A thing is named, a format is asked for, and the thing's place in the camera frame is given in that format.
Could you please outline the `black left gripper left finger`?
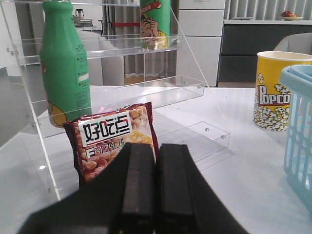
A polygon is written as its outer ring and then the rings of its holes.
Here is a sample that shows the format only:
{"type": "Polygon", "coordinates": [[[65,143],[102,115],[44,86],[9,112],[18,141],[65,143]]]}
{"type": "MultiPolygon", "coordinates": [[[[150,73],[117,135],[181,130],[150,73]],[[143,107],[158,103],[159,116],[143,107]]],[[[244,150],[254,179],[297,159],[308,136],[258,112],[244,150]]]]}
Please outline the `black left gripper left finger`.
{"type": "Polygon", "coordinates": [[[31,214],[20,234],[151,234],[154,231],[154,154],[127,143],[91,182],[31,214]]]}

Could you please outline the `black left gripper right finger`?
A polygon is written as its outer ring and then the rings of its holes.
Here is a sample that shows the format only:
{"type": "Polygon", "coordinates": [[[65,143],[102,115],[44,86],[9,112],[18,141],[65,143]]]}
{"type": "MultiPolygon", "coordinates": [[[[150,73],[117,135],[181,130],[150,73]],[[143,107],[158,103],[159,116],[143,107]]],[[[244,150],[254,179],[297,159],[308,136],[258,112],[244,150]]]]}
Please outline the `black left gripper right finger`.
{"type": "Polygon", "coordinates": [[[156,159],[156,233],[247,233],[208,185],[187,145],[160,147],[156,159]]]}

